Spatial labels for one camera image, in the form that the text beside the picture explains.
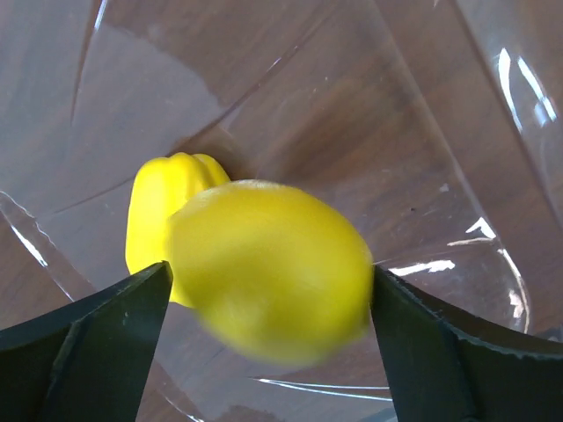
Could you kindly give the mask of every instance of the toy lemon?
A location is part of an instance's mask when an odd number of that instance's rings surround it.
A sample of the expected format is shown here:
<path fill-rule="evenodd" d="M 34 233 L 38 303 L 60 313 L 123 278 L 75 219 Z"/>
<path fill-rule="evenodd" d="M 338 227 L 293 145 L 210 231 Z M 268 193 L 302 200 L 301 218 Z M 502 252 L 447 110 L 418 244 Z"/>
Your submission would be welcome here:
<path fill-rule="evenodd" d="M 354 227 L 293 187 L 218 180 L 171 215 L 172 206 L 151 212 L 165 220 L 136 239 L 164 243 L 139 265 L 168 260 L 172 300 L 193 306 L 205 327 L 247 356 L 309 364 L 357 338 L 373 281 L 369 248 Z M 152 198 L 187 196 L 180 191 Z"/>

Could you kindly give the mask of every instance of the plastic sheet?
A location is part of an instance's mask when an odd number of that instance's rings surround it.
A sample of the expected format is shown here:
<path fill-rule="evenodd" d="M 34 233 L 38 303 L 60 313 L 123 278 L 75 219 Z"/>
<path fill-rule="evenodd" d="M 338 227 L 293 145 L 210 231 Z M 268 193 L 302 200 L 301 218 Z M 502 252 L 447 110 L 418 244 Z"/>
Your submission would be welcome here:
<path fill-rule="evenodd" d="M 3 1 L 0 209 L 76 300 L 127 276 L 142 163 L 207 153 L 233 178 L 336 207 L 423 290 L 550 328 L 563 321 L 563 6 L 542 5 Z M 392 418 L 375 334 L 318 367 L 270 367 L 171 305 L 157 364 L 186 420 Z"/>

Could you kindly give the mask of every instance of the plastic container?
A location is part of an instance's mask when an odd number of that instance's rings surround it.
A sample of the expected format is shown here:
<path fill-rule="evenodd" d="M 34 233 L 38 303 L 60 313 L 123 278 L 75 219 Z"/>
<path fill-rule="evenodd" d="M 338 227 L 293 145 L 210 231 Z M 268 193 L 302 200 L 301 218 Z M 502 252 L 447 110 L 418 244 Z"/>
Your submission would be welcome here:
<path fill-rule="evenodd" d="M 70 299 L 128 275 L 133 177 L 182 150 L 316 195 L 377 262 L 475 315 L 563 322 L 561 2 L 0 11 L 0 209 Z M 156 363 L 150 385 L 186 420 L 393 420 L 374 333 L 318 367 L 270 367 L 171 305 Z"/>

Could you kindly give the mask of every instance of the brown surface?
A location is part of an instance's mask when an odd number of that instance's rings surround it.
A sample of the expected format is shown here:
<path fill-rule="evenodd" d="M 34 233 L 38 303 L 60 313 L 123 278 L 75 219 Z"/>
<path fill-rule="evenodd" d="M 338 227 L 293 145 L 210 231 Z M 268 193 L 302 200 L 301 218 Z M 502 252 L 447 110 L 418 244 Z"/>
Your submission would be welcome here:
<path fill-rule="evenodd" d="M 558 111 L 560 1 L 110 0 L 96 30 L 102 4 L 0 2 L 0 206 L 49 263 L 0 224 L 1 327 L 63 305 L 50 278 L 77 298 L 125 276 L 132 177 L 178 150 L 215 156 L 233 178 L 301 186 L 387 266 L 455 260 L 412 280 L 521 330 L 496 253 L 506 248 L 530 331 L 561 324 L 563 131 L 537 123 L 537 98 L 514 73 L 522 57 Z M 502 48 L 521 132 L 498 79 Z M 446 250 L 480 216 L 502 244 Z M 345 421 L 387 405 L 249 380 L 384 384 L 373 336 L 319 367 L 281 370 L 171 307 L 157 357 L 139 420 Z"/>

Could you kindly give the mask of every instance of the yellow fruit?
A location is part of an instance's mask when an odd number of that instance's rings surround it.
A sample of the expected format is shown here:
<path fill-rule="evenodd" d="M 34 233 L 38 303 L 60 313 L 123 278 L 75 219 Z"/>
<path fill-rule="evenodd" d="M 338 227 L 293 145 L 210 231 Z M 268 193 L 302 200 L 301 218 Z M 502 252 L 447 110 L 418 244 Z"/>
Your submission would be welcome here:
<path fill-rule="evenodd" d="M 223 168 L 210 156 L 178 153 L 146 163 L 135 177 L 129 205 L 125 260 L 137 273 L 155 262 L 167 260 L 165 239 L 168 218 L 198 192 L 229 181 Z M 179 299 L 172 291 L 172 300 Z"/>
<path fill-rule="evenodd" d="M 365 327 L 369 248 L 303 191 L 260 181 L 214 187 L 173 215 L 167 232 L 175 297 L 243 354 L 312 363 Z"/>

